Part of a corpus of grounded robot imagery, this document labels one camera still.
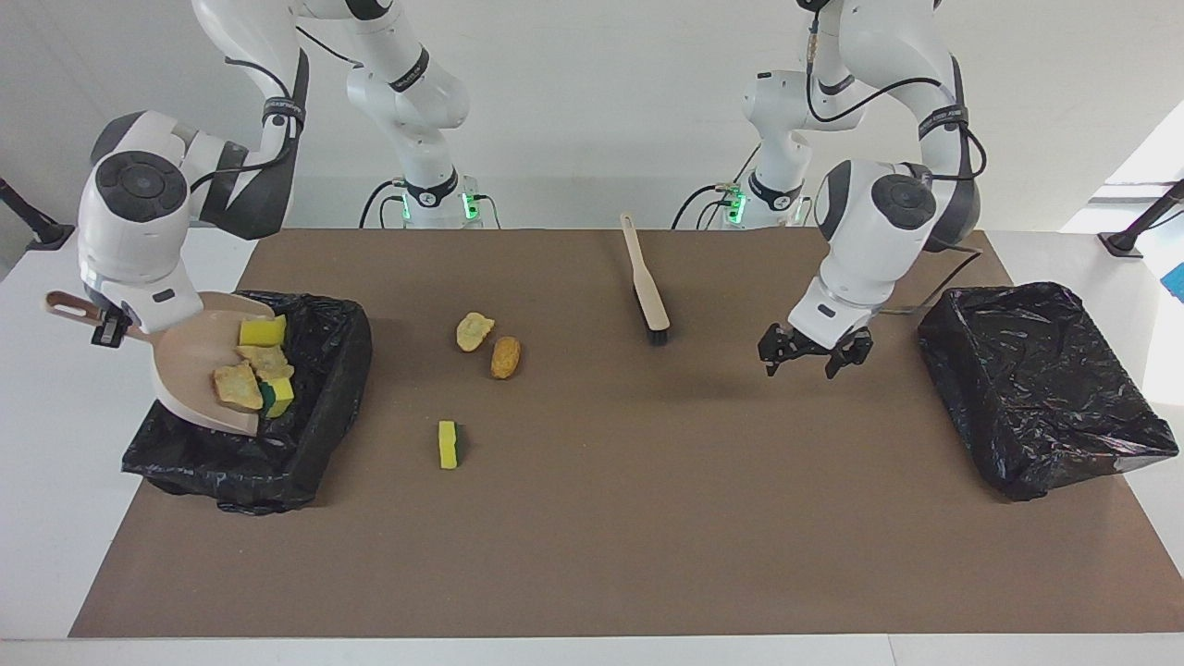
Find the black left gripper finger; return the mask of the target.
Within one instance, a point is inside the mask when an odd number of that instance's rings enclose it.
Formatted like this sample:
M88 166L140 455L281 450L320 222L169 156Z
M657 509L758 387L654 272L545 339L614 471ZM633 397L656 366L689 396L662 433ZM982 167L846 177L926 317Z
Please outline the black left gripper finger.
M779 324L770 324L758 341L758 358L762 361L767 376L776 376L783 363L805 354L807 354L807 339L799 337L793 328L781 328Z
M838 372L849 365L862 365L870 354L874 339L869 328L850 329L841 338L826 363L826 378L834 379Z

